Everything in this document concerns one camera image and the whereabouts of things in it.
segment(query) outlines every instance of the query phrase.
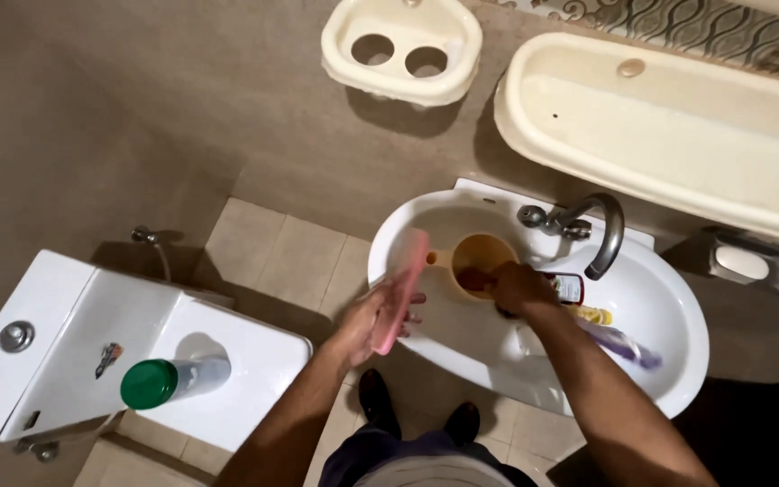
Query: hand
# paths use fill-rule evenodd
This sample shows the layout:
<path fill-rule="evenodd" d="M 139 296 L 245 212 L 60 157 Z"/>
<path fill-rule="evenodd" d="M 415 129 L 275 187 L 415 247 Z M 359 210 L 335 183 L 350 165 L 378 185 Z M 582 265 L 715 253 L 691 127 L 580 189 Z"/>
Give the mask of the hand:
<path fill-rule="evenodd" d="M 522 315 L 531 304 L 561 307 L 549 281 L 530 265 L 502 263 L 492 271 L 492 278 L 494 281 L 486 284 L 486 292 L 498 306 L 514 315 Z"/>
<path fill-rule="evenodd" d="M 354 300 L 344 311 L 344 317 L 339 324 L 339 330 L 333 335 L 327 344 L 334 347 L 344 356 L 348 367 L 356 367 L 371 357 L 371 331 L 375 327 L 377 315 L 386 303 L 392 285 L 381 282 L 374 286 L 364 296 Z M 410 296 L 411 304 L 423 304 L 426 302 L 426 294 L 414 293 Z M 405 322 L 421 323 L 422 319 L 408 312 Z M 402 327 L 400 337 L 410 336 L 406 326 Z"/>

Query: shoe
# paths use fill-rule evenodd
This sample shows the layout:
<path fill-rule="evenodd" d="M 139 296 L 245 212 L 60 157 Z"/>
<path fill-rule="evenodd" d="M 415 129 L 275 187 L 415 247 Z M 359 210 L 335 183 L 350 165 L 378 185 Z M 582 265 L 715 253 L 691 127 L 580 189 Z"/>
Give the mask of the shoe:
<path fill-rule="evenodd" d="M 359 404 L 365 412 L 365 418 L 378 429 L 402 439 L 402 428 L 392 409 L 390 391 L 380 372 L 370 368 L 359 378 Z"/>
<path fill-rule="evenodd" d="M 449 415 L 444 431 L 456 446 L 472 443 L 480 432 L 480 410 L 472 402 L 463 403 Z"/>

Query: green bottle cap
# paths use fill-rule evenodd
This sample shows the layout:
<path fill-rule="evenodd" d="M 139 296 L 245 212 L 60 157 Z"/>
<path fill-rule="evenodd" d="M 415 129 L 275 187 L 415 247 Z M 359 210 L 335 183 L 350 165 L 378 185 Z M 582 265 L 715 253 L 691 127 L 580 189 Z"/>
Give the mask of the green bottle cap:
<path fill-rule="evenodd" d="M 170 399 L 178 380 L 176 367 L 167 360 L 143 360 L 124 374 L 119 394 L 132 409 L 152 409 Z"/>

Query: faucet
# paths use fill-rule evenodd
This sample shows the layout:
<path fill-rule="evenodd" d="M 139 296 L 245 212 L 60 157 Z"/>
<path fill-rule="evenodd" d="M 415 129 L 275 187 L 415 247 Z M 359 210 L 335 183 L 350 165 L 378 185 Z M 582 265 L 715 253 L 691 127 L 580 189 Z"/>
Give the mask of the faucet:
<path fill-rule="evenodd" d="M 611 194 L 594 193 L 582 198 L 575 205 L 549 217 L 546 210 L 536 205 L 519 208 L 518 221 L 528 228 L 539 228 L 546 235 L 561 235 L 575 241 L 591 238 L 591 223 L 580 220 L 595 206 L 600 207 L 606 220 L 606 236 L 600 244 L 600 250 L 594 260 L 585 269 L 585 275 L 592 281 L 598 281 L 618 257 L 621 242 L 624 240 L 624 211 L 621 204 Z"/>

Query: wall-mounted soap dish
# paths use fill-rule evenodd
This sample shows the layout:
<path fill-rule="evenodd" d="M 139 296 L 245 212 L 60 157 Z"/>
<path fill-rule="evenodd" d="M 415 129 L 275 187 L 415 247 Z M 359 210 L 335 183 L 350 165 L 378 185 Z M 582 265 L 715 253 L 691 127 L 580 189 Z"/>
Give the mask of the wall-mounted soap dish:
<path fill-rule="evenodd" d="M 482 41 L 480 24 L 458 0 L 342 0 L 320 45 L 337 82 L 438 106 L 467 92 Z"/>

